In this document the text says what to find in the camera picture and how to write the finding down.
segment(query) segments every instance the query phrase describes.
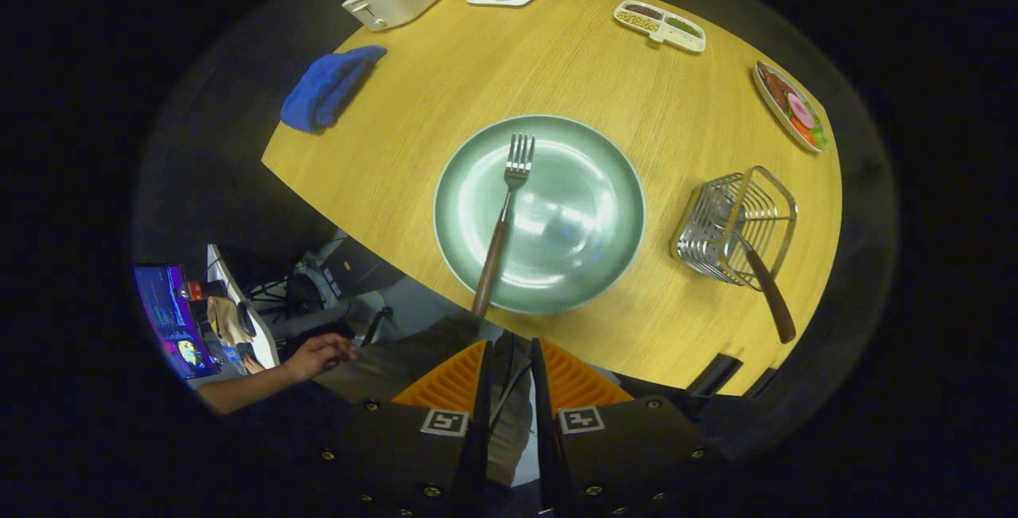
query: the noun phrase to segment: screen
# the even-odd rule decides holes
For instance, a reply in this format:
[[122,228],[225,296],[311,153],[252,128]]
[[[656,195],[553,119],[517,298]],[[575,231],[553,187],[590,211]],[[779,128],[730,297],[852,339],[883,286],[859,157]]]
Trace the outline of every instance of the screen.
[[200,378],[219,372],[219,366],[202,341],[197,324],[178,293],[184,276],[178,265],[134,268],[142,305],[156,330],[163,355],[181,378]]

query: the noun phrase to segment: fork handle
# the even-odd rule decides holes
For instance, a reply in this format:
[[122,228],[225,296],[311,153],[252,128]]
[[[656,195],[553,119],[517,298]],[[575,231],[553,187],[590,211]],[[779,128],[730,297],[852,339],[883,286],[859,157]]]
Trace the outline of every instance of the fork handle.
[[477,292],[473,296],[473,308],[470,310],[477,318],[484,319],[488,312],[488,304],[492,300],[492,287],[495,287],[495,280],[499,275],[499,260],[502,257],[502,246],[506,242],[506,231],[509,224],[505,217],[500,217],[498,224],[495,224],[495,234],[492,235],[492,245],[488,248],[488,256],[485,257],[485,268],[480,271],[480,283],[477,285]]

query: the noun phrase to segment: meat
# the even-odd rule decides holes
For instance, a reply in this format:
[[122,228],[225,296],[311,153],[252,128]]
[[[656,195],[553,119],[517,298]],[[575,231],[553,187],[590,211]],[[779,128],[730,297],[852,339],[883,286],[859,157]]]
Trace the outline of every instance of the meat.
[[787,85],[785,80],[778,78],[777,74],[768,71],[767,66],[758,60],[756,61],[756,69],[759,71],[760,76],[764,77],[764,83],[767,85],[768,92],[771,93],[771,98],[774,98],[774,101],[778,103],[778,108],[787,113],[789,104],[786,95],[793,92],[792,87]]

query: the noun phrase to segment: pants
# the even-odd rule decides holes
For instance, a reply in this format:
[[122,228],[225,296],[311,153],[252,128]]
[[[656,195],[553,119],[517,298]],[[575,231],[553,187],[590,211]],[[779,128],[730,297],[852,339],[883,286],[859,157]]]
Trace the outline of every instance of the pants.
[[[315,381],[352,403],[367,398],[391,401],[418,378],[474,343],[477,334],[477,320],[469,312],[447,315],[410,337],[369,345],[358,352],[356,361],[340,363]],[[509,333],[495,344],[493,409],[502,395],[510,355],[515,376],[526,363],[528,345],[527,341]],[[512,483],[516,465],[529,437],[529,393],[530,378],[523,376],[513,388],[512,395],[506,399],[488,443],[488,477],[505,485]]]

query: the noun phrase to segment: round table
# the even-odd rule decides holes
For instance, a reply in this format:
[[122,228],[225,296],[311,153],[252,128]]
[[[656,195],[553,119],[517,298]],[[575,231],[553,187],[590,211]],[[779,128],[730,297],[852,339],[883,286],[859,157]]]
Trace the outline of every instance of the round table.
[[[533,0],[523,7],[439,0],[417,20],[360,28],[338,53],[379,44],[376,65],[334,126],[301,133],[280,123],[263,163],[317,211],[425,286],[469,307],[433,232],[443,167],[472,133],[516,115],[560,115],[595,127],[629,157],[646,197],[643,243],[626,275],[598,299],[557,315],[494,308],[488,319],[542,337],[581,359],[686,388],[723,352],[741,368],[720,390],[742,395],[802,338],[839,241],[842,173],[804,152],[753,87],[757,60],[781,62],[682,7],[704,53],[655,46],[612,17],[623,0]],[[808,93],[830,125],[824,102]],[[799,337],[782,345],[762,294],[705,278],[669,257],[691,191],[714,177],[767,167],[790,189],[799,222],[778,276]]]

